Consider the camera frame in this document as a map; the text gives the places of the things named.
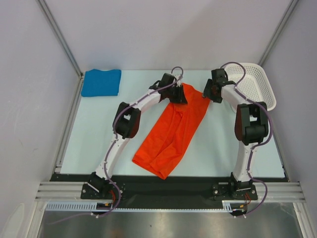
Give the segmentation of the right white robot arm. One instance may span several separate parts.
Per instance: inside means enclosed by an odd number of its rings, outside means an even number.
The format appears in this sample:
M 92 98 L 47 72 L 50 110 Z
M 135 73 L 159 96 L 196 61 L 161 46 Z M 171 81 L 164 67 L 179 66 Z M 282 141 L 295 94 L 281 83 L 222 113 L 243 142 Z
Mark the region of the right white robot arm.
M 224 78 L 208 79 L 203 97 L 214 103 L 225 100 L 236 110 L 234 133 L 239 141 L 239 149 L 228 192 L 232 198 L 240 199 L 254 181 L 252 166 L 257 148 L 267 143 L 264 142 L 267 136 L 271 137 L 266 103 L 248 99 L 233 81 Z

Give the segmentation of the orange t shirt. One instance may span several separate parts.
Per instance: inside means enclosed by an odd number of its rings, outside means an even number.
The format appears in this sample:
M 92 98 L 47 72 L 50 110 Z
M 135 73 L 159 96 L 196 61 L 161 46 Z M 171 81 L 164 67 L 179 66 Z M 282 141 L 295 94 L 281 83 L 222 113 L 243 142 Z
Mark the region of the orange t shirt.
M 132 159 L 161 179 L 184 157 L 210 104 L 193 86 L 184 83 L 183 87 L 187 104 L 169 103 Z

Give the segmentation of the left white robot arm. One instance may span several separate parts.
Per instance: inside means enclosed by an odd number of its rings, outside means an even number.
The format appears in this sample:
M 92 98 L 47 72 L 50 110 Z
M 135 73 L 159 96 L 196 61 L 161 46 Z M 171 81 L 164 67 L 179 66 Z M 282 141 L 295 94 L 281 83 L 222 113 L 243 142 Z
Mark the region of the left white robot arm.
M 112 125 L 110 146 L 87 182 L 97 198 L 108 195 L 116 161 L 129 140 L 137 134 L 142 113 L 164 99 L 176 104 L 187 104 L 183 84 L 172 83 L 164 87 L 152 85 L 141 98 L 130 104 L 122 102 L 119 105 Z

